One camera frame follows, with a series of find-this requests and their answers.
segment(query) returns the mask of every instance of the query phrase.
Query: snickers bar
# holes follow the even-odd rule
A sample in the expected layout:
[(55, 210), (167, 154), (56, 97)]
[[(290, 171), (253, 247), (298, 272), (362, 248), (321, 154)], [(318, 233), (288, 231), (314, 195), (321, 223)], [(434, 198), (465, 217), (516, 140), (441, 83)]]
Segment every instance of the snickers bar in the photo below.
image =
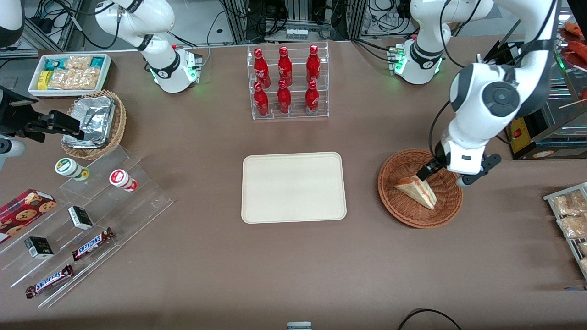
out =
[(67, 264), (64, 269), (56, 272), (55, 274), (45, 278), (42, 282), (37, 283), (37, 285), (31, 285), (30, 287), (26, 288), (26, 298), (31, 299), (32, 297), (38, 295), (44, 289), (47, 289), (51, 285), (55, 285), (57, 282), (61, 281), (66, 277), (73, 276), (73, 268), (70, 264)]
[(114, 237), (114, 233), (112, 232), (110, 227), (108, 227), (108, 229), (102, 231), (100, 235), (94, 237), (91, 241), (89, 241), (86, 244), (83, 244), (82, 247), (72, 252), (73, 260), (80, 260), (84, 255), (90, 253), (95, 248), (102, 245), (104, 242), (106, 242), (112, 237)]

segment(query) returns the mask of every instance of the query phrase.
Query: yellow panel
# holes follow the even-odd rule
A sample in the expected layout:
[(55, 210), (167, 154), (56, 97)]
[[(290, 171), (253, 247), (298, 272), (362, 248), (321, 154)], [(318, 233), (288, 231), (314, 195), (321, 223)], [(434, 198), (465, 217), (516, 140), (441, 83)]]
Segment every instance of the yellow panel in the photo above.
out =
[[(520, 130), (522, 135), (513, 139), (514, 132), (518, 129)], [(510, 136), (510, 139), (512, 140), (511, 146), (512, 146), (512, 150), (514, 151), (514, 153), (522, 150), (527, 145), (532, 143), (532, 139), (530, 139), (530, 134), (528, 133), (528, 128), (526, 127), (526, 123), (524, 122), (523, 118), (518, 118), (518, 119), (512, 120), (512, 122), (510, 124), (510, 129), (508, 131), (508, 135)]]

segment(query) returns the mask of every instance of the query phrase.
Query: red bottle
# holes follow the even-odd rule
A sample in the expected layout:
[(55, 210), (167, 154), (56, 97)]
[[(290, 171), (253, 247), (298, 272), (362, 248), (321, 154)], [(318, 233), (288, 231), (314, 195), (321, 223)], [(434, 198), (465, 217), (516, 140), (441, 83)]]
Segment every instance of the red bottle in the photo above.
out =
[(292, 60), (288, 56), (288, 48), (286, 46), (279, 47), (279, 78), (285, 80), (288, 86), (294, 83), (294, 72), (292, 69)]
[(263, 86), (260, 82), (255, 82), (253, 87), (255, 88), (255, 94), (253, 94), (253, 98), (255, 99), (255, 105), (257, 106), (257, 112), (259, 113), (259, 116), (269, 116), (269, 99), (263, 90)]
[(313, 116), (318, 112), (318, 98), (320, 94), (316, 90), (316, 81), (310, 80), (306, 91), (306, 114)]
[(279, 100), (279, 111), (287, 115), (292, 106), (292, 95), (289, 92), (288, 85), (285, 80), (279, 81), (279, 90), (277, 91), (277, 99)]
[(255, 76), (257, 76), (257, 80), (263, 84), (264, 88), (269, 88), (271, 86), (269, 66), (263, 58), (263, 52), (257, 48), (253, 53), (255, 54)]
[(318, 58), (318, 46), (310, 46), (310, 56), (306, 62), (306, 80), (308, 83), (313, 79), (318, 81), (320, 78), (320, 59)]

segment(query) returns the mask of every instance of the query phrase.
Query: red label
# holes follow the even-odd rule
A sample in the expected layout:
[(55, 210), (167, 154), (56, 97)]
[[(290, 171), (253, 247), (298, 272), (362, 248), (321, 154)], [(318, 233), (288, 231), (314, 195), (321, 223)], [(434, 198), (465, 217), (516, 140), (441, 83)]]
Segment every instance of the red label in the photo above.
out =
[(110, 181), (112, 183), (121, 183), (123, 177), (124, 177), (124, 172), (121, 170), (116, 170), (116, 171), (112, 172), (112, 174), (110, 175)]

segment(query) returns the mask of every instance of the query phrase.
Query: snack box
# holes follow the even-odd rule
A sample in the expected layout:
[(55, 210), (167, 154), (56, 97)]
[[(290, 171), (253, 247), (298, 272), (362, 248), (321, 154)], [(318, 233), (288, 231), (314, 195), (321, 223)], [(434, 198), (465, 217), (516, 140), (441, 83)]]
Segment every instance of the snack box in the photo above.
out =
[(56, 205), (53, 196), (28, 189), (8, 204), (0, 207), (0, 244)]
[[(40, 90), (37, 88), (37, 83), (39, 82), (39, 78), (41, 77), (41, 72), (45, 70), (45, 65), (49, 59), (54, 59), (56, 57), (68, 57), (68, 56), (92, 56), (94, 58), (103, 58), (104, 62), (102, 63), (102, 67), (100, 68), (100, 75), (98, 76), (98, 82), (96, 83), (96, 87), (94, 89), (73, 89), (73, 90)], [(108, 70), (110, 69), (110, 62), (111, 58), (105, 53), (64, 53), (64, 54), (50, 54), (50, 55), (43, 55), (39, 59), (39, 63), (37, 63), (37, 67), (35, 69), (35, 73), (33, 74), (33, 78), (31, 79), (31, 83), (29, 84), (29, 93), (34, 96), (38, 97), (71, 97), (71, 96), (81, 96), (86, 95), (93, 92), (99, 92), (102, 90), (102, 87), (106, 83), (106, 78), (108, 76)]]

